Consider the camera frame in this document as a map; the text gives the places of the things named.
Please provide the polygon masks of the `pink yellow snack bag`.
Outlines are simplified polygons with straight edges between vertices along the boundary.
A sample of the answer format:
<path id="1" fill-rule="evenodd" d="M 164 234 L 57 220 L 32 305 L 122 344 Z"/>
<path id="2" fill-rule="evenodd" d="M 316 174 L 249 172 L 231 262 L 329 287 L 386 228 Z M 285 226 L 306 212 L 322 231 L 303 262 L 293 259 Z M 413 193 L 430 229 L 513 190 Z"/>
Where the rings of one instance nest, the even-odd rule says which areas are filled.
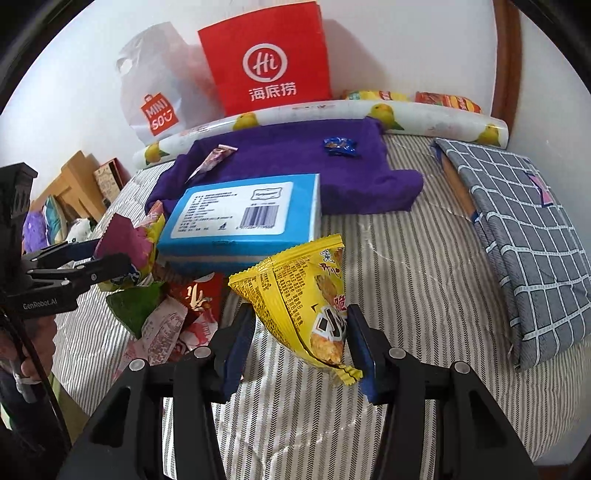
<path id="1" fill-rule="evenodd" d="M 166 219 L 162 203 L 152 204 L 142 221 L 134 227 L 131 220 L 115 213 L 94 250 L 93 258 L 125 254 L 130 267 L 124 275 L 98 284 L 103 292 L 114 292 L 138 285 L 151 272 L 155 261 L 156 243 Z"/>

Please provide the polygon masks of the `green snack bag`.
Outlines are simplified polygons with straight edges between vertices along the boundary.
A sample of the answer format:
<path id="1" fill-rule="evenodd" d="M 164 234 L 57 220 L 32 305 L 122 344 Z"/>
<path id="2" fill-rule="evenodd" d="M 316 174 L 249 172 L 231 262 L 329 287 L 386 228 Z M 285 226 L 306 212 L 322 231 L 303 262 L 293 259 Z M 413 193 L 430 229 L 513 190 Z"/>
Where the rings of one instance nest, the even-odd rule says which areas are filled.
<path id="1" fill-rule="evenodd" d="M 164 300 L 163 282 L 148 286 L 135 286 L 106 297 L 106 303 L 114 317 L 136 339 L 141 337 L 147 317 Z"/>

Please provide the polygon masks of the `red gold snack pack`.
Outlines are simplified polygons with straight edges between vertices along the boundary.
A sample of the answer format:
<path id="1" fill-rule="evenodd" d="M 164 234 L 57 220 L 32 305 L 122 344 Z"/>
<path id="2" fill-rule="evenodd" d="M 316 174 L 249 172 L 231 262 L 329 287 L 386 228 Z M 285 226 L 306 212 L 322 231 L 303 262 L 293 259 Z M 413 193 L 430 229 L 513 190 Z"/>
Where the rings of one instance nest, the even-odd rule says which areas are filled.
<path id="1" fill-rule="evenodd" d="M 214 272 L 197 280 L 168 282 L 167 294 L 186 307 L 185 327 L 198 319 L 205 323 L 217 323 L 221 320 L 224 286 L 224 276 Z"/>

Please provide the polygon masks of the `light pink label pack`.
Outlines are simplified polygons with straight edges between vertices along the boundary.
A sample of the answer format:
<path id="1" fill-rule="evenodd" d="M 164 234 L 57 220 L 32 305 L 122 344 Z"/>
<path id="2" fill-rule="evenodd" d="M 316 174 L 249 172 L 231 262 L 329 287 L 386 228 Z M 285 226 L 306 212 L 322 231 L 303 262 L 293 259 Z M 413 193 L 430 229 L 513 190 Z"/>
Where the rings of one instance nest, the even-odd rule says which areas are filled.
<path id="1" fill-rule="evenodd" d="M 117 379 L 132 360 L 145 360 L 150 366 L 166 363 L 176 345 L 187 309 L 170 296 L 145 320 L 141 337 L 127 340 L 119 357 L 112 379 Z"/>

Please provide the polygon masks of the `yellow triangular snack bag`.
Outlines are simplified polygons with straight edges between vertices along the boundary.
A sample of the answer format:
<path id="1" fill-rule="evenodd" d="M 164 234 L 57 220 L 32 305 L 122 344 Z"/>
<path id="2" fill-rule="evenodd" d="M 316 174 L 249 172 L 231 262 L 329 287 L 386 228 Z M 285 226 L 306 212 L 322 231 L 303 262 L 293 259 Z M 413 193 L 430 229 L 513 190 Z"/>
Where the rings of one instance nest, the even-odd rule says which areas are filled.
<path id="1" fill-rule="evenodd" d="M 318 238 L 232 274 L 229 287 L 281 345 L 351 386 L 363 373 L 345 362 L 344 251 L 341 235 Z"/>

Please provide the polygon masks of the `pink bear lollipop pack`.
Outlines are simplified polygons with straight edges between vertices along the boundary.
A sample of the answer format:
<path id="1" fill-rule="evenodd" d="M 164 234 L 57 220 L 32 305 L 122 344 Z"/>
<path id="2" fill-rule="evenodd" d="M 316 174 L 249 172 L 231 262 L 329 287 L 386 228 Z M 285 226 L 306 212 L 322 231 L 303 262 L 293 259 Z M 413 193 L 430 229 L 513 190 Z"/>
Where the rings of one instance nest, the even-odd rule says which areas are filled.
<path id="1" fill-rule="evenodd" d="M 238 152 L 238 147 L 233 147 L 224 144 L 218 144 L 214 150 L 209 153 L 204 161 L 195 169 L 188 177 L 187 183 L 191 181 L 197 181 L 206 175 L 209 171 L 213 170 L 218 164 L 229 156 Z"/>

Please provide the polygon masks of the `small blue candy pack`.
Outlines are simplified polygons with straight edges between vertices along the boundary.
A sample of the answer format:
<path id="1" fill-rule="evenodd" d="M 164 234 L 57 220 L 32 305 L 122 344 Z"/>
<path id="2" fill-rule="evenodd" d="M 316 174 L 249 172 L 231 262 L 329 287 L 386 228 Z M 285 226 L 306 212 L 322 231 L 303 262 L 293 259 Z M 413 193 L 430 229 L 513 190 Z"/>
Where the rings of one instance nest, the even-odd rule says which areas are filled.
<path id="1" fill-rule="evenodd" d="M 358 143 L 346 137 L 329 137 L 322 141 L 325 152 L 332 156 L 355 158 L 358 155 Z"/>

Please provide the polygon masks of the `lychee jelly pack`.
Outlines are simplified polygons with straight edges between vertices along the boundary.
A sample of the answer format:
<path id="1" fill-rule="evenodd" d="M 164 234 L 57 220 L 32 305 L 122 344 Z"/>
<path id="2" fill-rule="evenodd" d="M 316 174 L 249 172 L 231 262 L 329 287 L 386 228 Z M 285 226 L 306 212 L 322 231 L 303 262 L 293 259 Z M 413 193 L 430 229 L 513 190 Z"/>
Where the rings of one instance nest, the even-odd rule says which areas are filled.
<path id="1" fill-rule="evenodd" d="M 184 355 L 197 347 L 207 346 L 217 328 L 218 322 L 211 311 L 207 310 L 201 313 L 197 320 L 194 320 L 179 334 L 177 346 L 180 348 L 181 354 Z"/>

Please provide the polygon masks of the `purple plush toy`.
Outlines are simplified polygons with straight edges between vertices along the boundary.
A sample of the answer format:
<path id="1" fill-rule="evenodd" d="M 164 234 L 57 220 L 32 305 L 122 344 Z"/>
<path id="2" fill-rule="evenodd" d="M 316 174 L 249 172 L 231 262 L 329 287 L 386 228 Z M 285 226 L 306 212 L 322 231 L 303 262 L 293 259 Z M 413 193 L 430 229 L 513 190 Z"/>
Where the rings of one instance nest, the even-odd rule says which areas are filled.
<path id="1" fill-rule="evenodd" d="M 25 253 L 35 252 L 49 245 L 47 225 L 41 211 L 30 211 L 27 214 L 22 228 L 22 237 Z"/>

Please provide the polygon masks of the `wooden rack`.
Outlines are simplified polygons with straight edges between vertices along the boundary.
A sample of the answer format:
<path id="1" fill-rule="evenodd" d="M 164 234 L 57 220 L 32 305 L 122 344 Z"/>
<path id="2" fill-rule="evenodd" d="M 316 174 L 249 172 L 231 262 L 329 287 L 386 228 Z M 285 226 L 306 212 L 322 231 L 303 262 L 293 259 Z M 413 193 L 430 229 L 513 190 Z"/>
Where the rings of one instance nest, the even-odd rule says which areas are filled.
<path id="1" fill-rule="evenodd" d="M 99 222 L 105 214 L 103 196 L 94 178 L 99 164 L 93 155 L 76 152 L 61 166 L 59 175 L 31 203 L 31 211 L 40 211 L 49 196 L 59 204 L 65 218 L 88 218 Z"/>

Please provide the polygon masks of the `white Miniso plastic bag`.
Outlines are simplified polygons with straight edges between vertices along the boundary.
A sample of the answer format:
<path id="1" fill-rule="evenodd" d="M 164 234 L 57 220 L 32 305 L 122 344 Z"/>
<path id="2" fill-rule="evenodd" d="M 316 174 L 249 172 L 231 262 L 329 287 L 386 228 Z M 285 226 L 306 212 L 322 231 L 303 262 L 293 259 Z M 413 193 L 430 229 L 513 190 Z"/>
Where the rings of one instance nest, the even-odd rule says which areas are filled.
<path id="1" fill-rule="evenodd" d="M 204 50 L 169 22 L 130 39 L 116 61 L 125 120 L 146 146 L 223 116 Z"/>

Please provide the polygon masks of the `purple towel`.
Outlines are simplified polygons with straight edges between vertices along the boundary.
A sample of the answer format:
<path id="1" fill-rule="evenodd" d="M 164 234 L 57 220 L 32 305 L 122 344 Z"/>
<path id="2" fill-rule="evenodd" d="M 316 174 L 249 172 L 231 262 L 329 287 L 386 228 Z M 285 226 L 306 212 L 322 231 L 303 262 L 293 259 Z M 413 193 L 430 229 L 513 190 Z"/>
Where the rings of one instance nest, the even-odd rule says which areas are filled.
<path id="1" fill-rule="evenodd" d="M 332 156 L 322 141 L 329 137 L 355 140 L 355 158 Z M 218 145 L 238 147 L 197 181 L 189 175 Z M 293 174 L 318 174 L 322 214 L 380 214 L 408 211 L 423 190 L 416 170 L 394 170 L 387 159 L 382 124 L 360 120 L 305 121 L 228 132 L 195 141 L 162 172 L 144 209 L 159 200 L 170 215 L 186 189 L 243 179 Z"/>

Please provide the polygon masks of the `lemon print paper roll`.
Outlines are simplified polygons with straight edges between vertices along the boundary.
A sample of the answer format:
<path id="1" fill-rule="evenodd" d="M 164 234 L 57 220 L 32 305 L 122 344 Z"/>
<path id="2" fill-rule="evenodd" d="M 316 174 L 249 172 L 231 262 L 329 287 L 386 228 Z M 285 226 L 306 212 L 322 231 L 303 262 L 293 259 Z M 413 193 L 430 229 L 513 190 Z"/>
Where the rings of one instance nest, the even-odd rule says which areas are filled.
<path id="1" fill-rule="evenodd" d="M 136 171 L 170 162 L 201 139 L 232 132 L 304 121 L 359 120 L 372 117 L 389 133 L 444 137 L 505 148 L 509 127 L 501 119 L 431 104 L 393 100 L 332 100 L 259 109 L 232 115 L 154 141 L 132 156 Z"/>

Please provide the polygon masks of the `orange chips bag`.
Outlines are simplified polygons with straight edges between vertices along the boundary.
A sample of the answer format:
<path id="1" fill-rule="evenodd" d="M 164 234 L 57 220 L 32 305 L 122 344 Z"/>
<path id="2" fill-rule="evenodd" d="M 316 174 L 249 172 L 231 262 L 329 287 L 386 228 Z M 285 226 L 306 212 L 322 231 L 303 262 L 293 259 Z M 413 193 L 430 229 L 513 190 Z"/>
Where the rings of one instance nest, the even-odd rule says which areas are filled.
<path id="1" fill-rule="evenodd" d="M 467 97 L 457 95 L 417 91 L 415 94 L 415 102 L 454 108 L 473 113 L 482 112 L 481 107 L 477 103 Z"/>

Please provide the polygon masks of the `red Haidilao paper bag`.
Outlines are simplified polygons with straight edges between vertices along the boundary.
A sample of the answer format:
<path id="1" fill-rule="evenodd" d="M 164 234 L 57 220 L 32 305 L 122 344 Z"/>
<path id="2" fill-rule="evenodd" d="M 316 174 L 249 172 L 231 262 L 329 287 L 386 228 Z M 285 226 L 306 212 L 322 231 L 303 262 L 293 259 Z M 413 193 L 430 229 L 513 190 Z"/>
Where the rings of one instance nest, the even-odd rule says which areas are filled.
<path id="1" fill-rule="evenodd" d="M 198 31 L 226 115 L 332 98 L 315 1 L 252 11 Z"/>

